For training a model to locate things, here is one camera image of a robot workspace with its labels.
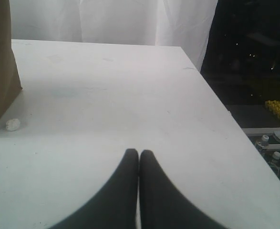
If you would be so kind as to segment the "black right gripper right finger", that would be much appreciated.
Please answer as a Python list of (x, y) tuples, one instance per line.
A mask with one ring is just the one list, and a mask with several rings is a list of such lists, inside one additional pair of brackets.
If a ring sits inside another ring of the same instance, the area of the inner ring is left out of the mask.
[(139, 203), (143, 229), (225, 228), (185, 198), (150, 150), (140, 155)]

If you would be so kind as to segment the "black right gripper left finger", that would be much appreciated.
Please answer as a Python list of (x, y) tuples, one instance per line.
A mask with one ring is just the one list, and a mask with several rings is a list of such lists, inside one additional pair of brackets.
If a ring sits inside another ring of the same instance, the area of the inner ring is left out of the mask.
[(135, 229), (139, 155), (127, 149), (103, 187), (53, 229)]

